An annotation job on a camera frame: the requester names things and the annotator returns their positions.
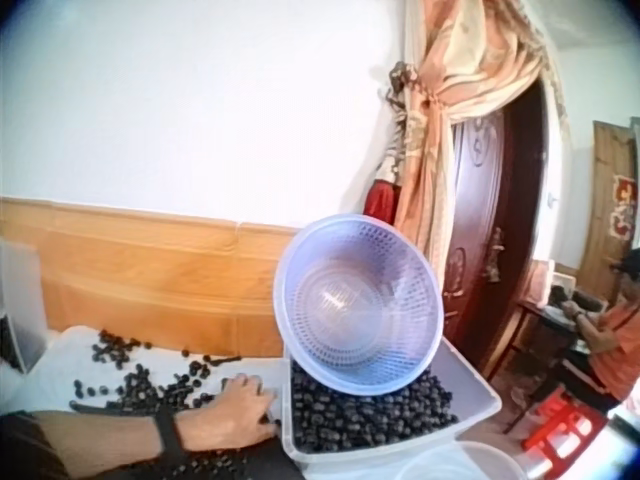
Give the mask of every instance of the red stool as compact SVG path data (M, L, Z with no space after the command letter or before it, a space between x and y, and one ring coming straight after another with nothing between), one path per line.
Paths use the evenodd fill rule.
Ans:
M545 474L547 479L560 478L574 462L582 455L598 433L607 425L607 417L601 412L583 404L574 404L571 400L562 398L563 389L558 388L545 400L538 412L550 414L544 425L536 429L522 442L525 451L538 448L551 462L551 469ZM581 424L587 420L591 426L585 432L581 431ZM579 443L568 455L562 457L552 444L553 435L575 435Z

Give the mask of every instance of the wooden wainscoting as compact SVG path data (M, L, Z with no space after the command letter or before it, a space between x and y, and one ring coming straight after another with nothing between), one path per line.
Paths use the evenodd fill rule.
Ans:
M166 348L280 356L272 307L282 227L3 199L3 237L37 249L49 326Z

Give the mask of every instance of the white plastic container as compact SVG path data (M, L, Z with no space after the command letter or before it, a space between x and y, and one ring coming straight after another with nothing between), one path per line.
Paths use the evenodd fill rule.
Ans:
M287 351L284 356L289 360ZM502 408L502 401L498 394L445 338L440 342L430 366L431 372L437 375L442 386L453 395L451 413L458 416L460 420L458 423L393 445L342 453L304 453L294 445L291 418L291 368L288 368L282 388L281 440L284 451L303 469L314 464L370 463L374 459L382 458L385 462L389 462L405 458L407 454L415 455L427 448L449 443L462 432L494 415Z
M520 465L497 448L451 442L409 462L395 480L527 480Z

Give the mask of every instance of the orange shirt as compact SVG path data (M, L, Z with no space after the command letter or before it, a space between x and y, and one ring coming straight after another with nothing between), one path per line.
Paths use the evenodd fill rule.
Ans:
M640 311L633 315L637 308L621 304L602 316L599 327L614 330L619 346L608 352L594 353L589 359L598 379L621 402L631 394L640 377ZM629 315L633 318L619 327Z

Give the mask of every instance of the hand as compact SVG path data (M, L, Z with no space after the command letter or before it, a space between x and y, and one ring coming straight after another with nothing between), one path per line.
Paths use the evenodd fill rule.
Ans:
M238 375L211 406L178 413L176 424L184 448L194 452L236 449L273 437L278 427L260 420L275 394L261 389L259 377Z
M577 304L576 302L574 302L574 301L569 300L569 301L564 302L564 303L562 304L562 312L564 313L564 315L565 315L567 318L571 318L571 319L573 319L573 318L574 318L574 316L575 316L578 312L581 312L581 311L582 311L582 309L581 309L581 308L578 306L578 304Z

